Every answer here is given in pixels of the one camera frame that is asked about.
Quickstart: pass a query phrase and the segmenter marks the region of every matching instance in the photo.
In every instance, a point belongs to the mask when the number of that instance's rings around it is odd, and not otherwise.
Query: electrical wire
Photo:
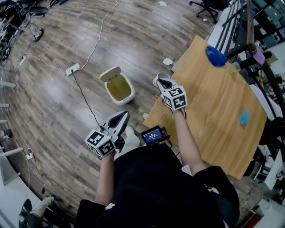
[[[101,34],[102,34],[102,30],[103,30],[103,22],[104,22],[104,20],[107,18],[108,14],[109,14],[110,12],[112,12],[112,11],[115,9],[115,7],[116,7],[117,5],[118,5],[118,1],[116,0],[116,5],[115,5],[115,6],[106,14],[106,16],[102,19],[102,21],[101,21],[101,28],[100,28],[100,32],[99,32],[99,39],[98,39],[98,41],[96,42],[93,51],[92,51],[91,54],[88,56],[86,63],[83,65],[83,67],[79,68],[78,70],[83,69],[83,68],[88,64],[90,57],[91,57],[91,56],[93,55],[93,53],[95,52],[95,49],[96,49],[97,44],[98,44],[99,41],[101,40]],[[64,73],[62,70],[58,69],[57,67],[48,65],[45,61],[43,61],[42,59],[40,59],[40,58],[38,58],[38,57],[36,57],[36,56],[33,56],[33,55],[30,54],[30,53],[27,53],[27,54],[31,55],[31,56],[34,57],[34,58],[37,58],[38,60],[44,62],[47,66],[50,66],[50,67],[52,67],[52,68],[55,68],[55,69],[59,70],[60,72],[62,72],[64,75],[66,75],[66,73]]]
[[[37,200],[36,200],[35,204],[32,206],[32,209],[34,209],[34,206],[37,204],[37,202],[39,201],[40,197],[39,197],[39,198],[37,198]]]
[[[30,166],[29,166],[29,162],[28,162],[27,157],[26,157],[26,161],[27,161],[27,165],[28,165],[28,188],[30,188],[31,173],[30,173]]]
[[[43,174],[40,173],[39,169],[37,168],[37,160],[36,160],[36,156],[34,154],[34,152],[32,151],[31,148],[28,148],[27,151],[26,151],[26,155],[28,155],[28,151],[31,151],[33,157],[34,157],[34,160],[35,160],[35,165],[36,165],[36,170],[37,172],[39,173],[39,175],[41,176],[41,180],[42,180],[42,184],[43,184],[43,189],[41,190],[41,195],[45,193],[45,182],[44,182],[44,179],[43,179]],[[28,177],[28,188],[30,188],[30,179],[31,179],[31,173],[30,173],[30,166],[29,166],[29,161],[26,157],[26,161],[27,161],[27,165],[28,165],[28,174],[29,174],[29,177]]]
[[[37,56],[32,55],[32,54],[29,53],[29,52],[27,52],[25,55],[30,55],[30,56],[32,56],[32,57],[34,57],[34,58],[36,58],[36,59],[38,59],[38,60],[44,62],[47,66],[50,66],[50,67],[52,67],[52,68],[54,68],[54,69],[57,69],[57,70],[59,70],[60,72],[62,72],[64,75],[66,75],[66,73],[64,73],[62,70],[58,69],[58,68],[55,67],[55,66],[51,66],[51,65],[47,64],[47,63],[46,63],[45,61],[43,61],[42,59],[38,58]]]
[[[186,113],[186,109],[185,109],[185,107],[184,107],[184,108],[182,108],[182,110],[184,111],[184,116],[185,116],[185,119],[187,120],[187,113]]]
[[[118,1],[116,0],[116,5],[115,5],[115,6],[106,14],[106,16],[103,18],[103,20],[102,20],[102,22],[101,22],[101,29],[100,29],[100,33],[99,33],[99,39],[98,39],[97,43],[96,43],[95,46],[94,46],[94,50],[93,50],[93,52],[91,52],[91,54],[88,56],[87,61],[86,61],[86,63],[83,65],[83,67],[81,67],[81,68],[79,68],[79,69],[83,69],[83,68],[87,65],[87,63],[89,62],[90,57],[91,57],[92,54],[95,52],[96,46],[97,46],[97,44],[99,43],[99,41],[101,40],[101,33],[102,33],[102,29],[103,29],[103,22],[104,22],[104,20],[106,19],[106,17],[108,16],[108,14],[109,14],[110,12],[112,12],[112,11],[115,9],[115,7],[116,7],[117,5],[118,5]]]
[[[13,37],[11,42],[10,42],[10,47],[14,47],[17,42],[18,42],[18,38],[17,37]]]
[[[80,92],[81,92],[81,94],[82,94],[82,96],[83,96],[83,98],[84,98],[84,100],[85,100],[85,103],[87,104],[87,106],[88,106],[88,107],[89,107],[89,109],[90,109],[90,112],[91,112],[91,113],[92,113],[92,115],[94,116],[94,118],[95,118],[95,120],[96,120],[97,124],[98,124],[100,127],[102,127],[102,126],[98,123],[98,121],[97,121],[97,119],[96,119],[96,116],[94,115],[93,110],[91,109],[90,105],[88,104],[88,102],[87,102],[87,100],[86,100],[86,97],[84,96],[83,91],[82,91],[82,89],[81,89],[81,87],[80,87],[79,83],[77,82],[76,77],[75,77],[75,75],[74,75],[73,71],[71,71],[71,73],[72,73],[72,75],[73,75],[73,77],[74,77],[74,79],[75,79],[76,84],[78,85],[78,87],[79,87],[79,89],[80,89]]]
[[[35,41],[35,40],[32,40],[32,41],[30,42],[30,44],[28,45],[27,50],[24,52],[24,54],[21,56],[21,58],[24,57],[24,55],[27,53],[27,51],[29,50],[31,44],[32,44],[34,41]]]

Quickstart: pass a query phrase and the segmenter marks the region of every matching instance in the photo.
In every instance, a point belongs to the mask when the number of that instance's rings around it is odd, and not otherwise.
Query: purple object
[[[257,48],[257,52],[253,55],[253,58],[260,64],[263,65],[265,63],[265,57],[263,55],[263,53],[260,51],[260,49],[258,47]]]
[[[213,66],[224,66],[228,58],[212,46],[207,46],[206,55]]]

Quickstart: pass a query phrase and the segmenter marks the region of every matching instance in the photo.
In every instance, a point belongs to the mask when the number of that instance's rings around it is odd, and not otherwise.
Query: desk
[[[205,49],[207,43],[196,36],[172,76],[187,94],[187,123],[200,149],[201,157],[241,179],[257,148],[266,113],[239,73],[229,73],[229,63],[214,67]],[[240,125],[248,111],[250,120]],[[174,117],[159,98],[144,125],[164,126],[177,144]]]

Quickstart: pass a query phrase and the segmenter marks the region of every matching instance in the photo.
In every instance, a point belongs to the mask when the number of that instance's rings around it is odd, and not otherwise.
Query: floor
[[[262,198],[266,200],[272,198],[271,191],[264,183],[258,183],[258,180],[253,180],[258,169],[259,166],[257,164],[252,175],[245,176],[241,180],[228,176],[240,200],[239,222],[246,217],[250,210],[257,205]]]
[[[104,22],[95,53],[87,66],[75,73],[100,123],[118,110],[128,110],[129,124],[141,132],[142,114],[151,110],[159,94],[152,86],[153,78],[160,71],[171,73],[171,66],[163,64],[164,58],[178,60],[196,35],[207,39],[210,34],[212,18],[208,13],[196,18],[199,6],[190,7],[187,0],[166,3],[164,7],[158,0],[118,0]],[[45,34],[38,43],[31,44],[28,52],[63,71],[75,63],[83,66],[98,40],[101,19],[114,5],[114,0],[69,0],[52,7],[45,17],[33,19]],[[21,34],[5,66],[16,69],[31,41],[31,34]],[[113,66],[120,66],[136,89],[134,100],[125,106],[111,101],[98,78]],[[2,71],[1,76],[3,81],[17,84],[15,89],[0,91],[1,101],[10,104],[9,108],[1,108],[1,118],[8,120],[6,127],[13,131],[17,145],[25,151],[29,147],[33,150],[43,174],[44,195],[61,197],[67,212],[74,216],[80,199],[95,199],[100,169],[100,160],[84,143],[97,124],[74,78],[31,56],[16,73]],[[25,153],[11,156],[11,161],[28,182]],[[43,197],[35,161],[29,164],[30,188]],[[231,181],[241,202],[251,200],[250,192],[258,188],[251,179]]]

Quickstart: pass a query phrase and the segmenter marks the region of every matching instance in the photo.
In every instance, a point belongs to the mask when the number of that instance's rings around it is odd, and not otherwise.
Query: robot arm
[[[104,157],[115,149],[122,149],[124,140],[121,137],[127,123],[129,122],[130,114],[128,111],[120,111],[109,116],[99,130],[93,129],[85,143],[92,152],[100,157]]]
[[[160,78],[156,83],[165,105],[171,110],[182,109],[188,105],[183,86],[168,78]]]

